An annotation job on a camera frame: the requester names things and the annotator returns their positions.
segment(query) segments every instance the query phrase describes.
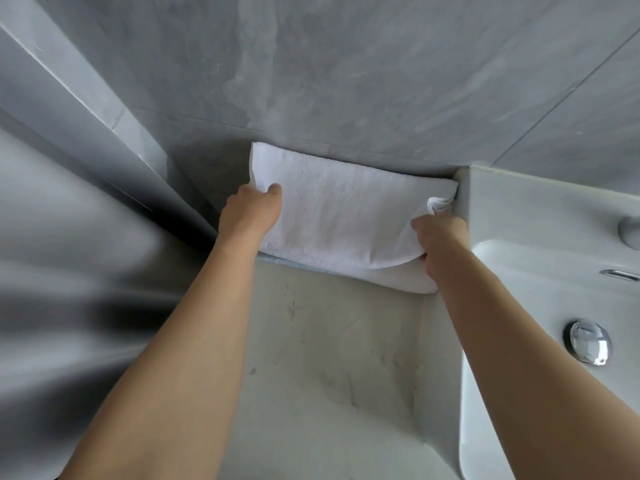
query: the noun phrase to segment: chrome overflow cover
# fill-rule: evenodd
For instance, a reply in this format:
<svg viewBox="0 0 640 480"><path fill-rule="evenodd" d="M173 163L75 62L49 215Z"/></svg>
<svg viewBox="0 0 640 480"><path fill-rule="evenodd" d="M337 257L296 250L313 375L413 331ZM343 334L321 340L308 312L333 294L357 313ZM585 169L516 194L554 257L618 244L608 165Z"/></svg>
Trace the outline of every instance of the chrome overflow cover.
<svg viewBox="0 0 640 480"><path fill-rule="evenodd" d="M611 358L611 338L596 322L581 319L569 322L563 338L566 349L581 362L604 365Z"/></svg>

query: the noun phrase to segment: person's left hand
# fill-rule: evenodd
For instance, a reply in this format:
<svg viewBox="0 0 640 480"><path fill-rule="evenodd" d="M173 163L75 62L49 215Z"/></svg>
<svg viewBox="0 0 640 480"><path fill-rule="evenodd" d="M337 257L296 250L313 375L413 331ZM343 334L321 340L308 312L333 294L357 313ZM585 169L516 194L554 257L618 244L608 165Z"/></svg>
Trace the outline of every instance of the person's left hand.
<svg viewBox="0 0 640 480"><path fill-rule="evenodd" d="M282 187L272 184L267 192L240 185L227 199L220 214L218 242L240 242L255 249L260 246L282 211Z"/></svg>

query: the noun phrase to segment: hand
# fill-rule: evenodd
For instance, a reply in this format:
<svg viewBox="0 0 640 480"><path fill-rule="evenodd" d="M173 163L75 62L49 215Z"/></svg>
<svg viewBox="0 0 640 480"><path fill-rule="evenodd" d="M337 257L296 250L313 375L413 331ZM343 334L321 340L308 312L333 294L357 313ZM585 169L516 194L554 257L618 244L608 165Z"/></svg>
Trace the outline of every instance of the hand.
<svg viewBox="0 0 640 480"><path fill-rule="evenodd" d="M424 267L431 277L429 254L442 252L446 248L459 247L469 250L469 231L464 219L453 214L420 216L411 221L411 227L418 235L418 242L426 253Z"/></svg>
<svg viewBox="0 0 640 480"><path fill-rule="evenodd" d="M257 250L282 210L282 187L272 184L267 192L240 185L238 192L227 199L220 214L217 242L236 242L254 246Z"/></svg>

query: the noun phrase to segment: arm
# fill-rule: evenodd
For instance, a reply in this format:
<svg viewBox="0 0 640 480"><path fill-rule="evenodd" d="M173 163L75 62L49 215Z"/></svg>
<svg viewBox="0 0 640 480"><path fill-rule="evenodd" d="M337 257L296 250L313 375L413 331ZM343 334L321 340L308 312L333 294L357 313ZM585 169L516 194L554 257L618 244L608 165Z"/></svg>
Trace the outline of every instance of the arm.
<svg viewBox="0 0 640 480"><path fill-rule="evenodd" d="M464 220L423 216L412 226L516 478L640 478L640 417L469 250Z"/></svg>
<svg viewBox="0 0 640 480"><path fill-rule="evenodd" d="M61 480L215 478L236 412L253 262L282 191L243 185L201 272L93 419Z"/></svg>

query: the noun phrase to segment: white stone surface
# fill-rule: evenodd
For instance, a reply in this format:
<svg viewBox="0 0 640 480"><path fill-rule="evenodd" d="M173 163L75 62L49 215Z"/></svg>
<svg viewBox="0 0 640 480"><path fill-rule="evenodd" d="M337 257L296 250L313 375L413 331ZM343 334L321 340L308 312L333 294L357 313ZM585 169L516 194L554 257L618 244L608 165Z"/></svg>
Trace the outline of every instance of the white stone surface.
<svg viewBox="0 0 640 480"><path fill-rule="evenodd" d="M457 476L413 427L422 297L256 263L221 480Z"/></svg>

